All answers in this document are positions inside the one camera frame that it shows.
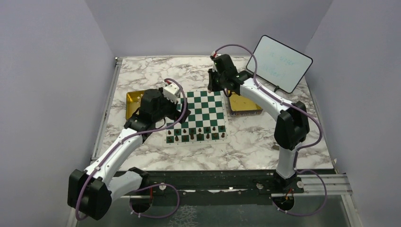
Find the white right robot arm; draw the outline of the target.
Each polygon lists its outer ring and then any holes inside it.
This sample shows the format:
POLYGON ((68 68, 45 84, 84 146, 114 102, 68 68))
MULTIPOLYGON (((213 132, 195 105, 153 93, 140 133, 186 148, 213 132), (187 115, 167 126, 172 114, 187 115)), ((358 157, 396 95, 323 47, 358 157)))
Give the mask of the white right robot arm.
POLYGON ((297 149, 310 131, 305 104, 300 101, 290 103, 260 84, 252 73, 239 72, 228 54, 215 53, 210 58, 213 67, 208 70, 209 91, 227 89, 248 98, 275 120, 274 139, 279 145, 279 161, 273 187, 278 192, 285 192, 296 177, 297 149))

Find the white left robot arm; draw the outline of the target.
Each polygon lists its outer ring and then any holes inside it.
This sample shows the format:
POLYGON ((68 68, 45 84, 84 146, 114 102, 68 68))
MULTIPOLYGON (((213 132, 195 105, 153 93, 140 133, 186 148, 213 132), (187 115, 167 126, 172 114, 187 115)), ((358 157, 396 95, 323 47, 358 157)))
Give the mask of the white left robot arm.
POLYGON ((67 204, 74 208, 76 220, 88 217, 100 220, 115 200, 129 192, 143 194, 156 187, 156 184, 149 184, 148 172, 137 167, 121 176, 115 174, 152 133, 169 128, 169 125, 157 127, 157 122, 170 119, 171 126, 175 126, 184 123, 189 114, 181 87, 170 84, 145 90, 139 107, 126 120, 123 130, 106 152, 83 171, 76 169, 70 174, 67 204))

